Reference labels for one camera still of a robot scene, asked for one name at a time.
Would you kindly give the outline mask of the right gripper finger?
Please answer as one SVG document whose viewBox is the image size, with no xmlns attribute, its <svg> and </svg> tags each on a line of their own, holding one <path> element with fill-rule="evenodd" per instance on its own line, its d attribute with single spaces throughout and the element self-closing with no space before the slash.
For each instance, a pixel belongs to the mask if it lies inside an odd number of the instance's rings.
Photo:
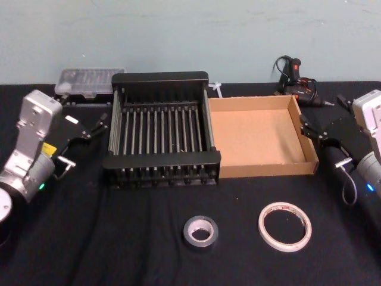
<svg viewBox="0 0 381 286">
<path fill-rule="evenodd" d="M 353 100 L 348 100 L 342 94 L 337 96 L 338 104 L 348 112 L 353 112 L 352 104 Z"/>
<path fill-rule="evenodd" d="M 319 132 L 313 124 L 307 119 L 306 116 L 301 114 L 299 116 L 299 120 L 301 123 L 301 134 L 305 137 L 309 138 L 310 140 L 317 142 L 318 144 L 321 143 L 321 141 L 324 139 L 324 136 L 321 132 Z"/>
</svg>

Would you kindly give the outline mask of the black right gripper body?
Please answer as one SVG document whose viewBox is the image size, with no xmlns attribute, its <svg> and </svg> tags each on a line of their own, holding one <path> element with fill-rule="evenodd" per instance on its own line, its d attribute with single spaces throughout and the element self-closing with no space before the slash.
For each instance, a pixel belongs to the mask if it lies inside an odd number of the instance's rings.
<svg viewBox="0 0 381 286">
<path fill-rule="evenodd" d="M 336 147 L 353 161 L 366 156 L 366 135 L 352 116 L 341 117 L 329 123 L 320 139 L 321 147 Z"/>
</svg>

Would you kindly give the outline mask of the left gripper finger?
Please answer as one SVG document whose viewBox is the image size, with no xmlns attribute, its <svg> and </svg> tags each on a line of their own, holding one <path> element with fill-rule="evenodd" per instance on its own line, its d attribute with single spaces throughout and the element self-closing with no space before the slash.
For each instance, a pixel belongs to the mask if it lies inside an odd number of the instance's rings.
<svg viewBox="0 0 381 286">
<path fill-rule="evenodd" d="M 107 113 L 103 113 L 91 129 L 84 130 L 82 132 L 81 138 L 85 140 L 91 140 L 105 133 L 108 130 L 108 125 L 106 123 L 107 118 Z"/>
</svg>

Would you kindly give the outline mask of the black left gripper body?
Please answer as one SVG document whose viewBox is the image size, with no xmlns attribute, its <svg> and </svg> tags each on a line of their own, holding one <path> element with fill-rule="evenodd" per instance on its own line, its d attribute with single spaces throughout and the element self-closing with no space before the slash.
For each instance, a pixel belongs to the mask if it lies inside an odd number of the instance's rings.
<svg viewBox="0 0 381 286">
<path fill-rule="evenodd" d="M 91 139 L 89 129 L 72 116 L 62 116 L 58 125 L 45 138 L 42 152 L 50 159 L 56 160 L 74 144 L 88 143 Z"/>
</svg>

